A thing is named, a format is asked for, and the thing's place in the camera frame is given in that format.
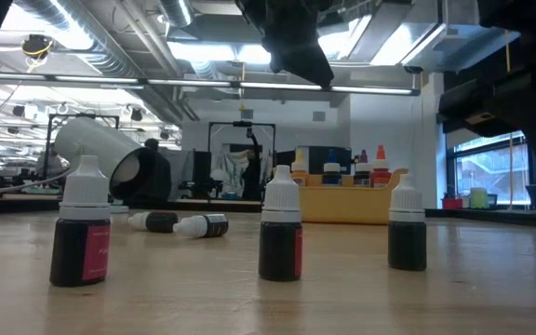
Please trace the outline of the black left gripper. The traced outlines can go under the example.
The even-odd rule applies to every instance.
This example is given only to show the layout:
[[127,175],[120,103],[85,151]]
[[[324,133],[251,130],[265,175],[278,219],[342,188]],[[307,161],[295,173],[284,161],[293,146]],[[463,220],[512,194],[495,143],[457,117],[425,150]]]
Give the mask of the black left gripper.
[[261,35],[265,49],[291,49],[271,53],[271,70],[286,71],[320,87],[330,87],[334,74],[317,42],[317,16],[327,0],[235,0],[248,24]]

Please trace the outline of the large yellow food coloring bottle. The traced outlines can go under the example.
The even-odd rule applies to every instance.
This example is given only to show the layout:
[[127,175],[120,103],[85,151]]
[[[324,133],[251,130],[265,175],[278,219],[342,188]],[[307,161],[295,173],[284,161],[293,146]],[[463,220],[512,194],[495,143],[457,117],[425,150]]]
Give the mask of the large yellow food coloring bottle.
[[296,150],[295,160],[291,163],[291,178],[300,186],[304,187],[307,185],[309,178],[309,173],[307,166],[305,164],[305,159],[303,156],[303,151],[301,148]]

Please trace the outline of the large blue food coloring bottle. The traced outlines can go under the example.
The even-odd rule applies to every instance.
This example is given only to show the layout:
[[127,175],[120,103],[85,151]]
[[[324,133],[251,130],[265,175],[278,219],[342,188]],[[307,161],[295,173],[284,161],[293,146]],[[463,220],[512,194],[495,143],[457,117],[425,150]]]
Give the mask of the large blue food coloring bottle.
[[334,149],[328,150],[327,162],[323,166],[322,184],[324,186],[341,186],[341,166]]

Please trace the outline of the large purple food coloring bottle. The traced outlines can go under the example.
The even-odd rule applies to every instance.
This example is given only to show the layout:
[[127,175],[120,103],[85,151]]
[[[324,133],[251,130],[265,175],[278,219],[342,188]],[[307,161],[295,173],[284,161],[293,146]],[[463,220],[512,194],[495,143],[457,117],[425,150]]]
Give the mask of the large purple food coloring bottle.
[[369,157],[366,150],[362,150],[355,161],[354,186],[369,187],[372,171],[372,165],[369,162]]

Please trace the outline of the large red food coloring bottle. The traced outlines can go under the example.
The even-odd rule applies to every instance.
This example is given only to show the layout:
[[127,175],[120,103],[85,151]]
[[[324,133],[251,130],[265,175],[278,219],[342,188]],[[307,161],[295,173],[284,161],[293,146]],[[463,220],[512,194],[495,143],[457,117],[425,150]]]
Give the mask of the large red food coloring bottle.
[[370,172],[370,184],[372,188],[384,188],[391,179],[386,152],[382,144],[378,145],[376,157],[372,161],[372,171]]

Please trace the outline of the small white-capped dropper bottle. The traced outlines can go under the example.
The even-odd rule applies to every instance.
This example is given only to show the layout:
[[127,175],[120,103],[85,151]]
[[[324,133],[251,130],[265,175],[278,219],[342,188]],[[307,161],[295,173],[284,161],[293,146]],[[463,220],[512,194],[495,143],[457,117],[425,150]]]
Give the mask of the small white-capped dropper bottle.
[[221,237],[228,232],[229,221],[224,214],[194,215],[173,225],[173,231],[191,238]]
[[134,214],[127,222],[135,231],[172,234],[173,226],[179,222],[179,217],[174,212],[146,211]]
[[427,267],[427,236],[422,193],[410,174],[402,174],[391,192],[388,222],[388,264],[405,271]]

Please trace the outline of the small dropper bottle red label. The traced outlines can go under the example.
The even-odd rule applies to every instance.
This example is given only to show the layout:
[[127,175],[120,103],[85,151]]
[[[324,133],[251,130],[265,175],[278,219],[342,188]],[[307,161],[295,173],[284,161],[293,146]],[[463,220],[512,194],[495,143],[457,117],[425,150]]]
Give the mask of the small dropper bottle red label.
[[259,276],[275,282],[302,276],[303,248],[300,187],[290,167],[279,165],[266,184],[261,212]]

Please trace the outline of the small dropper bottle pink label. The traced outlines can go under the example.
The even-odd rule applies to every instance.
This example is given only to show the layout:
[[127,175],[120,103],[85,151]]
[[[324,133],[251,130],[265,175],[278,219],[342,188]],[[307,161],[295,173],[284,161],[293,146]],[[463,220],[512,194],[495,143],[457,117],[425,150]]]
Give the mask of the small dropper bottle pink label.
[[105,279],[111,236],[108,186],[95,155],[81,156],[67,176],[55,224],[51,285],[83,287]]

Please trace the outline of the black computer monitor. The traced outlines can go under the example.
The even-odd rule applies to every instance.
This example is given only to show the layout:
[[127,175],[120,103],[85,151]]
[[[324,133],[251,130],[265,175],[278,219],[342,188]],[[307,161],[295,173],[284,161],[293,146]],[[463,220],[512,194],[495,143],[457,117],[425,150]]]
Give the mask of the black computer monitor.
[[309,173],[322,174],[326,163],[338,163],[341,167],[341,174],[350,174],[351,150],[342,147],[311,146],[308,156]]

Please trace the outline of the green plastic container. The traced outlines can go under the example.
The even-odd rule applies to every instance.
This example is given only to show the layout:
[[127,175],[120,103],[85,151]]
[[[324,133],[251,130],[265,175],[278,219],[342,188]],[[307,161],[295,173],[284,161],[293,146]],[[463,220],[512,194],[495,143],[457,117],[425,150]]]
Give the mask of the green plastic container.
[[489,207],[488,191],[483,187],[474,187],[470,191],[470,208],[481,209]]

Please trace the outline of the long ceiling light bar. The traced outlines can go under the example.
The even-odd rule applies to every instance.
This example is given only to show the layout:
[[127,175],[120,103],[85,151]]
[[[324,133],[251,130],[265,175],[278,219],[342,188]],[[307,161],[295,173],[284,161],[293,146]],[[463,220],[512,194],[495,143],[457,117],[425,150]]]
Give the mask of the long ceiling light bar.
[[288,84],[249,82],[237,80],[198,80],[198,79],[148,79],[127,77],[104,77],[83,75],[60,75],[60,74],[24,74],[24,73],[0,73],[0,81],[22,82],[56,82],[76,84],[96,84],[106,86],[120,86],[127,88],[143,86],[171,86],[171,87],[208,87],[208,88],[235,88],[235,89],[269,89],[290,90],[309,92],[329,92],[344,94],[370,94],[390,96],[418,96],[421,91],[417,88],[397,87],[350,87],[332,86],[323,88],[312,84]]

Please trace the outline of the yellow plastic bin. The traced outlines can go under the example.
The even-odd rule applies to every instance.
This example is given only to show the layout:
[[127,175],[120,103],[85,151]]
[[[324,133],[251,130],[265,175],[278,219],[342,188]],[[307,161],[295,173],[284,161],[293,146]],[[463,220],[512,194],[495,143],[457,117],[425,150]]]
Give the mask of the yellow plastic bin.
[[308,223],[386,225],[391,192],[407,168],[392,173],[383,188],[353,185],[353,177],[342,176],[342,186],[324,186],[321,175],[310,175],[308,186],[300,188],[301,218]]

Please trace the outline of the person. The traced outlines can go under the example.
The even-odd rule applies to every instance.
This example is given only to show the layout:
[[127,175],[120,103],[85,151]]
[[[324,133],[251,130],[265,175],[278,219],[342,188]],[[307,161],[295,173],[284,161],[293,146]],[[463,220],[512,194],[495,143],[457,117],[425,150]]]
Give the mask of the person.
[[159,141],[150,138],[144,146],[154,152],[151,175],[141,189],[141,196],[154,201],[167,201],[171,191],[171,167],[166,158],[159,153]]
[[36,173],[39,177],[53,178],[65,172],[65,167],[52,142],[48,147],[48,153],[42,152],[36,163]]

